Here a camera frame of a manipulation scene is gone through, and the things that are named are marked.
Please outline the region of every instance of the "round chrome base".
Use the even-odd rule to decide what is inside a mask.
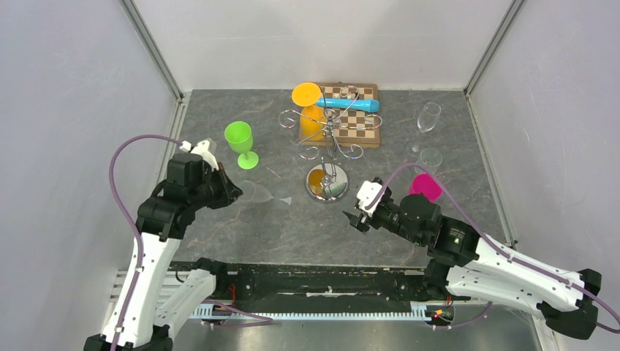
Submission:
[[[317,165],[306,175],[306,192],[320,203],[334,203],[343,198],[349,190],[349,177],[338,165],[325,163],[328,173],[336,171],[336,177],[326,175],[322,165]]]

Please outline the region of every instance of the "white panel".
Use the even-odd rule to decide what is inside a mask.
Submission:
[[[523,252],[602,273],[620,309],[620,2],[528,1],[473,95],[502,199]],[[618,325],[600,309],[599,319]],[[618,336],[564,338],[616,350]]]
[[[132,248],[108,162],[131,136],[168,134],[175,101],[118,1],[0,8],[2,349],[81,350]],[[116,172],[131,213],[165,146],[138,144]]]
[[[307,80],[463,88],[510,0],[136,3],[189,91]]]

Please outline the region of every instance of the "checkered board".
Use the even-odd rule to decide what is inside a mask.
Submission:
[[[340,90],[345,86],[356,86],[360,92],[360,100],[363,99],[375,99],[379,100],[379,94],[376,84],[357,84],[357,83],[317,83],[321,89],[325,90],[325,98],[330,99],[346,99],[353,98],[349,97],[341,97]],[[334,109],[338,114],[342,113],[343,110],[336,108]],[[359,110],[348,110],[344,116],[341,117],[341,127],[336,129],[336,139],[343,146],[350,146],[351,144],[358,144],[364,148],[378,148],[381,143],[380,130],[381,128],[373,129],[373,130],[362,130],[361,128],[373,127],[379,123],[378,118],[366,117],[366,115],[371,114],[364,111]],[[299,129],[299,141],[305,139],[301,128]],[[309,140],[304,143],[304,145],[315,145],[315,146],[323,146],[325,141],[323,138],[319,140]]]

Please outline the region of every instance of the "gray marble surface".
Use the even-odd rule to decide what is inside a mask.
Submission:
[[[181,139],[197,142],[211,137],[216,157],[233,182],[252,181],[265,187],[273,199],[265,203],[238,202],[217,211],[202,210],[187,230],[175,260],[209,257],[240,263],[306,263],[334,265],[425,266],[426,250],[387,230],[364,235],[349,226],[343,210],[353,211],[355,193],[364,180],[386,179],[399,165],[414,162],[405,151],[407,140],[420,137],[417,114],[426,102],[442,106],[437,126],[420,142],[441,150],[437,175],[459,203],[493,237],[503,241],[502,228],[485,174],[472,120],[460,91],[379,91],[382,145],[365,150],[361,159],[338,162],[348,172],[351,188],[340,202],[314,202],[303,188],[306,173],[317,160],[297,154],[298,130],[279,126],[277,116],[295,108],[290,91],[193,91],[181,130]],[[224,139],[234,121],[252,126],[260,163],[253,170],[237,166],[237,154]],[[390,186],[396,203],[407,194],[413,170],[399,174]],[[442,213],[461,218],[446,197]]]

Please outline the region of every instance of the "green goblet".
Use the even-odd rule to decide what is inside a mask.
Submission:
[[[258,155],[250,151],[252,149],[252,128],[246,122],[232,122],[224,130],[224,137],[230,148],[241,155],[237,158],[237,164],[244,170],[251,170],[258,165]]]

